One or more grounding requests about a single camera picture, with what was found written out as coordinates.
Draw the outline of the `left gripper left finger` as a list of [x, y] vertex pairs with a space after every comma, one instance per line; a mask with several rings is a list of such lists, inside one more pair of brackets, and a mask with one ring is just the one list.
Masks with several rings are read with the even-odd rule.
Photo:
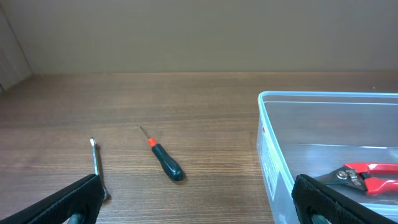
[[90, 174], [1, 220], [1, 224], [95, 224], [103, 199], [100, 176]]

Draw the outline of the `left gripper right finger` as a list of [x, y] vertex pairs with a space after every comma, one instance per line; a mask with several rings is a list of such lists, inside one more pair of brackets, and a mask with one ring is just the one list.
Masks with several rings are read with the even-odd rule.
[[296, 177], [292, 198], [301, 224], [397, 224], [305, 174]]

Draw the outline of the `black red-collared screwdriver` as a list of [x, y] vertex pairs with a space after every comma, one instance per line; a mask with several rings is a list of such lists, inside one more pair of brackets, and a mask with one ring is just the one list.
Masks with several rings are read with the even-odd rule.
[[184, 173], [179, 163], [168, 154], [161, 144], [159, 144], [154, 138], [151, 138], [142, 126], [140, 129], [148, 139], [151, 150], [160, 162], [165, 174], [174, 182], [183, 180]]

